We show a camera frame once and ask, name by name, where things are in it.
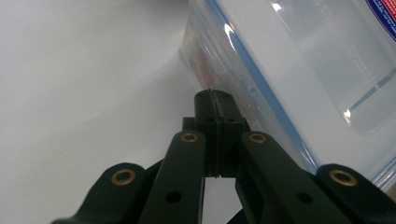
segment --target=white background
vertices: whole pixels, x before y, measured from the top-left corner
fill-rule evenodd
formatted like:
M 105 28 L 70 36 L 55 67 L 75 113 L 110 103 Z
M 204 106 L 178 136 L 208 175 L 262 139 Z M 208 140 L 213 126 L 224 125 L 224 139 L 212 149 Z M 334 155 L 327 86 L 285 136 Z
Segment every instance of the white background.
M 187 0 L 0 0 L 0 223 L 70 217 L 108 167 L 163 158 L 201 88 Z M 204 223 L 239 209 L 208 179 Z

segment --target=screw hole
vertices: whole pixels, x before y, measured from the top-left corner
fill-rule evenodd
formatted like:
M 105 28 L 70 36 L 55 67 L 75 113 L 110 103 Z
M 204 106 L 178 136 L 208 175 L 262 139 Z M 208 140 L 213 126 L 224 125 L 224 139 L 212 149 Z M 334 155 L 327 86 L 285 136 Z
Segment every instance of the screw hole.
M 248 139 L 254 143 L 264 143 L 267 140 L 267 138 L 260 133 L 253 133 L 248 137 Z
M 184 133 L 181 135 L 181 140 L 187 143 L 196 142 L 198 140 L 198 135 L 195 133 Z
M 178 203 L 181 200 L 181 193 L 178 191 L 172 191 L 166 194 L 166 201 L 169 203 Z
M 305 192 L 297 193 L 297 199 L 302 203 L 312 203 L 314 201 L 312 197 Z
M 136 178 L 136 172 L 131 169 L 118 170 L 111 176 L 111 182 L 116 186 L 125 186 L 130 184 Z
M 331 170 L 330 177 L 333 181 L 337 182 L 338 184 L 347 186 L 347 187 L 354 187 L 358 185 L 358 180 L 355 176 L 351 175 L 350 173 L 342 170 Z

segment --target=plastic container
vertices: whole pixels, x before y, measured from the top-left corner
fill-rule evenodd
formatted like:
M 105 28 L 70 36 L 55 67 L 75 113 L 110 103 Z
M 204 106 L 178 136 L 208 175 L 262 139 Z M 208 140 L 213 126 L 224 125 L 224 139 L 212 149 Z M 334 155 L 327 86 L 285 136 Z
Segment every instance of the plastic container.
M 393 185 L 392 1 L 190 3 L 182 54 L 205 88 L 230 92 L 252 129 L 306 170 L 339 163 L 382 190 Z

